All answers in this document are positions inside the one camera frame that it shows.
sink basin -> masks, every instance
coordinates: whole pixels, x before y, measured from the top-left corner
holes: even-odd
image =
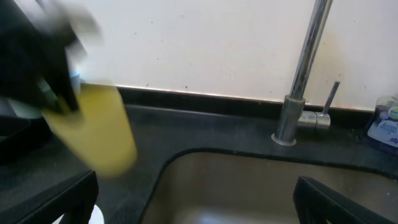
[[[162,173],[142,223],[299,223],[293,191],[306,175],[398,222],[398,183],[334,167],[196,152]]]

white wall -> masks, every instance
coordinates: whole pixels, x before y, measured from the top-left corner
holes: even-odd
[[[314,0],[74,0],[102,41],[81,36],[89,82],[282,101]],[[398,91],[398,1],[335,0],[308,81],[308,103],[373,110]]]

faucet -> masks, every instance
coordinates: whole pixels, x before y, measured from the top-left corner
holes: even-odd
[[[340,83],[335,82],[333,85],[321,113],[303,111],[305,104],[303,95],[332,2],[333,0],[315,0],[292,89],[290,94],[285,96],[276,132],[271,136],[278,144],[293,146],[296,143],[294,136],[298,126],[314,128],[315,130],[328,129],[330,126],[328,110]]]

countertop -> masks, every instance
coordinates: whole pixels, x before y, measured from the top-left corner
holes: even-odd
[[[197,151],[358,169],[398,179],[398,157],[369,147],[360,130],[331,127],[299,133],[293,147],[271,140],[276,119],[126,105],[136,141],[136,165],[117,179],[98,179],[97,205],[106,223],[138,223],[163,168]],[[56,137],[44,147],[0,167],[0,212],[87,170]]]

yellow object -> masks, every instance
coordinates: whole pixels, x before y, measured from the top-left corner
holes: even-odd
[[[118,90],[83,85],[76,97],[80,112],[43,112],[51,130],[99,176],[122,174],[135,162],[137,151]]]

